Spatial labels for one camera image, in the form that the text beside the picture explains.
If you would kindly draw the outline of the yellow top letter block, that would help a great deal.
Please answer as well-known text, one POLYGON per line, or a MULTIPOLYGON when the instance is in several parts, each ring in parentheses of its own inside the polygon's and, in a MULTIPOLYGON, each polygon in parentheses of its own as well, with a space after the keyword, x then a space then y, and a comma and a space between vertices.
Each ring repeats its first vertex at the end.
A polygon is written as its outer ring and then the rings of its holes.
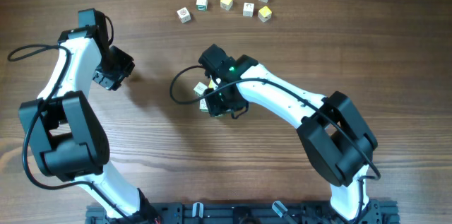
POLYGON ((210 80, 208 87, 212 88, 213 90, 216 90, 218 88, 218 83, 214 80, 210 80))

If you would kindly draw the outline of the white block green J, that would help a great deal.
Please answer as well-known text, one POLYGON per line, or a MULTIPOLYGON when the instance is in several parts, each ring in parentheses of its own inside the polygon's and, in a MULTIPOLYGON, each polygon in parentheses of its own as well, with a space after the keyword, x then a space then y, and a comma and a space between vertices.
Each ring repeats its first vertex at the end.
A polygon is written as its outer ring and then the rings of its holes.
POLYGON ((202 112, 208 112, 208 106, 205 99, 199 101, 199 109, 202 112))

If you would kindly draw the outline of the plain white picture block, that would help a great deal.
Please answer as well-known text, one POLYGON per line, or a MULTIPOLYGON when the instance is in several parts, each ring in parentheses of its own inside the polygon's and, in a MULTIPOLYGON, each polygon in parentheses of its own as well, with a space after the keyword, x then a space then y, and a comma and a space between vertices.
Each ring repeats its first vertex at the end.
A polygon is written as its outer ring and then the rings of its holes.
POLYGON ((196 86, 194 87, 194 92, 197 96, 201 97, 203 96, 204 92, 208 89, 208 86, 206 86, 202 82, 198 82, 196 86))

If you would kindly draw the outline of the white block red side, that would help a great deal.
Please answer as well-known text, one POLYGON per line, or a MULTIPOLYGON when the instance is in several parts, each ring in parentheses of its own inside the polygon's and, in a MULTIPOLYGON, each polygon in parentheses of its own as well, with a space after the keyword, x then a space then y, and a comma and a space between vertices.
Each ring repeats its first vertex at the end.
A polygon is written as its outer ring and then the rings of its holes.
POLYGON ((242 15, 245 17, 252 17, 254 14, 254 4, 253 3, 244 3, 242 15))

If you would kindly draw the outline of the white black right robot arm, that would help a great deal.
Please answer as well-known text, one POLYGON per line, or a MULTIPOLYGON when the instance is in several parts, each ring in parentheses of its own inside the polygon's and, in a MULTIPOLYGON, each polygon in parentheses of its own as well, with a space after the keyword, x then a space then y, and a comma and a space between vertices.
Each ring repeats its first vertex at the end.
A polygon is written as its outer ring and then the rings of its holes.
POLYGON ((274 76, 257 60, 234 59, 211 45, 198 60, 211 78, 203 97, 212 117, 246 113, 251 103, 270 110, 297 132, 312 167, 331 186, 331 206, 344 220, 358 221, 369 202, 368 169, 374 169, 378 146, 362 115, 348 96, 310 93, 274 76))

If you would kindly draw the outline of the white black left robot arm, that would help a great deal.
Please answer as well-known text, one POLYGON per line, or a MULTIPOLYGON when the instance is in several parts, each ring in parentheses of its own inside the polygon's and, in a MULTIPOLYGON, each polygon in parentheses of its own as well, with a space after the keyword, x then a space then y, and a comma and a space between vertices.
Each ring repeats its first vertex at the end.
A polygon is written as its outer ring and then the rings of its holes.
POLYGON ((111 19, 89 8, 78 12, 78 27, 63 31, 56 45, 30 46, 33 54, 55 49, 59 58, 37 99, 18 111, 23 169, 41 189, 84 189, 103 207, 91 223, 160 223, 143 192, 110 161, 107 135, 88 102, 93 82, 117 90, 135 66, 113 39, 111 19))

